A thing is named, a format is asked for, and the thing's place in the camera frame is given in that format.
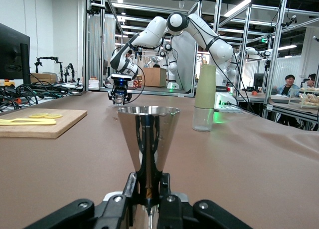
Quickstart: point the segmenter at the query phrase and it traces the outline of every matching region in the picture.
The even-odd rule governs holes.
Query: blue shirt
[[[280,86],[279,88],[277,88],[277,94],[281,95],[282,92],[284,91],[285,86],[286,86],[286,84],[284,84],[283,86]],[[292,89],[296,90],[296,89],[300,89],[300,88],[299,88],[299,86],[293,84],[292,86],[290,86],[290,89],[288,91],[288,95],[287,96],[290,96],[290,94],[292,93]],[[299,94],[299,91],[294,91],[293,94],[294,95],[291,95],[292,97],[297,97],[298,94]]]

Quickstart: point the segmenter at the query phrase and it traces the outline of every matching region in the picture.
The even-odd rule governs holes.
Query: silver cup
[[[159,182],[179,117],[172,107],[123,107],[118,116],[137,174],[140,204],[159,203]]]

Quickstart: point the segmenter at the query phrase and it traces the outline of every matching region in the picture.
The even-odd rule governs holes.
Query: black pants
[[[291,117],[291,116],[287,116],[287,115],[280,115],[279,121],[284,124],[284,125],[289,125],[290,126],[295,126],[296,124],[298,124],[296,118]]]

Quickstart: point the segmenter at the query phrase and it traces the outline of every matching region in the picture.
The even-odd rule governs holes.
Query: man in blue shirt
[[[281,86],[277,89],[277,94],[297,97],[299,91],[292,91],[295,89],[299,89],[299,87],[294,84],[295,77],[293,75],[287,75],[285,77],[285,80],[286,80],[286,84],[284,84],[283,86]],[[287,116],[287,115],[283,115],[283,114],[280,116],[278,123],[281,123],[284,125],[288,125],[288,123],[289,123],[290,126],[300,128],[300,124],[297,122],[296,118],[291,117],[291,116]]]

